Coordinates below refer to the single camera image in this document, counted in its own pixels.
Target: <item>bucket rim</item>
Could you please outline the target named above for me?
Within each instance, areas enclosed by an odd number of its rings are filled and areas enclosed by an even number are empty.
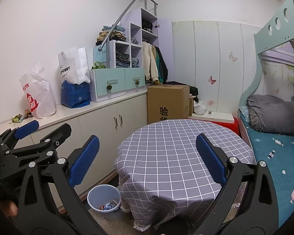
[[[101,187],[101,186],[112,187],[113,189],[115,189],[115,190],[118,192],[118,194],[119,194],[119,196],[120,196],[120,200],[119,200],[118,204],[117,204],[114,208],[109,209],[109,210],[100,210],[100,209],[95,208],[95,207],[89,202],[89,195],[91,194],[91,192],[92,192],[93,190],[95,190],[96,188]],[[95,210],[95,211],[97,211],[97,212],[100,212],[100,213],[111,213],[111,212],[114,212],[114,211],[118,210],[118,209],[120,208],[120,206],[121,206],[121,194],[120,194],[120,190],[119,190],[118,188],[114,187],[113,185],[109,185],[109,184],[100,184],[100,185],[97,185],[97,186],[95,186],[94,188],[92,188],[92,189],[88,192],[88,194],[87,194],[87,202],[88,202],[88,205],[89,205],[93,210]]]

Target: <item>bunk bed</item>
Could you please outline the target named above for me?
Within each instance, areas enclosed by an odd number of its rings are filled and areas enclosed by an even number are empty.
[[[247,98],[253,95],[260,83],[262,59],[294,66],[294,50],[287,44],[294,39],[294,0],[286,0],[254,37],[256,75],[242,94],[240,107],[246,106]],[[279,227],[284,232],[289,231],[294,222],[294,136],[258,132],[251,128],[241,111],[238,122],[242,138],[253,149],[256,162],[263,160],[268,165],[278,200]]]

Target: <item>red butterfly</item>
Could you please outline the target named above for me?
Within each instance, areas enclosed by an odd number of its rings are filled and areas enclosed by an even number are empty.
[[[216,81],[216,80],[212,80],[212,76],[210,76],[208,82],[211,82],[211,84],[213,85],[213,84],[216,83],[217,81]]]

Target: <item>checkered tablecloth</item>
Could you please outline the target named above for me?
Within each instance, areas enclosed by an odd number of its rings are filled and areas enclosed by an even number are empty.
[[[204,133],[214,146],[243,163],[255,163],[251,148],[234,132],[211,122],[180,119],[147,125],[119,146],[115,168],[121,197],[138,227],[157,228],[177,215],[196,224],[218,195],[196,150]]]

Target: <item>mint green drawer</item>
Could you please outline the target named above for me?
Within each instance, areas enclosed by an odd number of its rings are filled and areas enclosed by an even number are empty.
[[[125,90],[124,68],[96,69],[95,80],[97,96],[103,96]]]
[[[145,85],[145,73],[143,68],[125,68],[125,87],[126,90],[138,88]]]

